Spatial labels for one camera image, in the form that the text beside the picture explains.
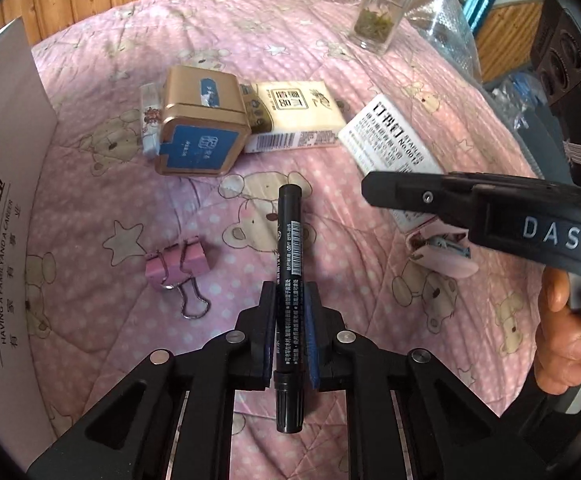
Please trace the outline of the person right hand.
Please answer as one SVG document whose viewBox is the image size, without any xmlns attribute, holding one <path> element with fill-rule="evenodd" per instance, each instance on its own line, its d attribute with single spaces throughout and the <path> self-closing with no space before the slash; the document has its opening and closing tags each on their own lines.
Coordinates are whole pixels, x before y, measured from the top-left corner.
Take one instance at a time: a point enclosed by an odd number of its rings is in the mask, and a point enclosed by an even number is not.
<svg viewBox="0 0 581 480">
<path fill-rule="evenodd" d="M 538 298 L 533 372 L 539 388 L 553 396 L 581 385 L 581 315 L 568 307 L 568 299 L 568 274 L 547 266 Z"/>
</svg>

